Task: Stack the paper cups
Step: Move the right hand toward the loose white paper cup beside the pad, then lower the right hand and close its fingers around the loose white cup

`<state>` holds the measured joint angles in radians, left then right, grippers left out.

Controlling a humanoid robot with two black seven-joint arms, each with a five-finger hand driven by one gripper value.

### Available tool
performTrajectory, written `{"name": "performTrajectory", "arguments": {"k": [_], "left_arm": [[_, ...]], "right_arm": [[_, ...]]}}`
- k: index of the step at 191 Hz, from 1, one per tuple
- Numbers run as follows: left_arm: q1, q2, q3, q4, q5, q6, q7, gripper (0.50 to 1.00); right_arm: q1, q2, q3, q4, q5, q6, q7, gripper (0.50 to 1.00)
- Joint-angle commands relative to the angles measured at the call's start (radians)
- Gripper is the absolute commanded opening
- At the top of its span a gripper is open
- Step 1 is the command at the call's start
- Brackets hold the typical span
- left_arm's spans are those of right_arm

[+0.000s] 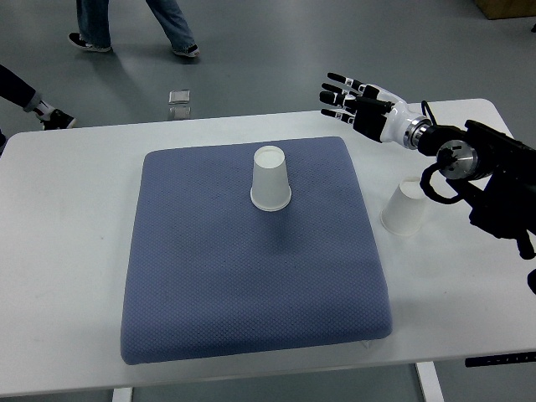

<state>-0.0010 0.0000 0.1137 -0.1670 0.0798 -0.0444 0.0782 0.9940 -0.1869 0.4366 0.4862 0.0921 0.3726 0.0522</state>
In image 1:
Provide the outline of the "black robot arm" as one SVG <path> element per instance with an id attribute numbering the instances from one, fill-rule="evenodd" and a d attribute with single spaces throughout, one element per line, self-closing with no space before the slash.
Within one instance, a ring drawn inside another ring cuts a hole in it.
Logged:
<path id="1" fill-rule="evenodd" d="M 440 204 L 461 200 L 472 225 L 498 239 L 515 240 L 524 260 L 535 257 L 535 150 L 481 122 L 465 130 L 430 126 L 417 149 L 435 158 L 421 175 L 424 194 Z"/>

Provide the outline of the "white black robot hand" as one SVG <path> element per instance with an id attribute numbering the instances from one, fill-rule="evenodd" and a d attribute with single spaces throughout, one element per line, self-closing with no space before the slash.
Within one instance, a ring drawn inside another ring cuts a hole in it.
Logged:
<path id="1" fill-rule="evenodd" d="M 322 84 L 319 100 L 328 106 L 324 116 L 350 125 L 359 134 L 375 142 L 395 142 L 416 149 L 420 136 L 434 120 L 410 109 L 399 96 L 377 85 L 337 73 L 327 73 L 329 83 Z"/>

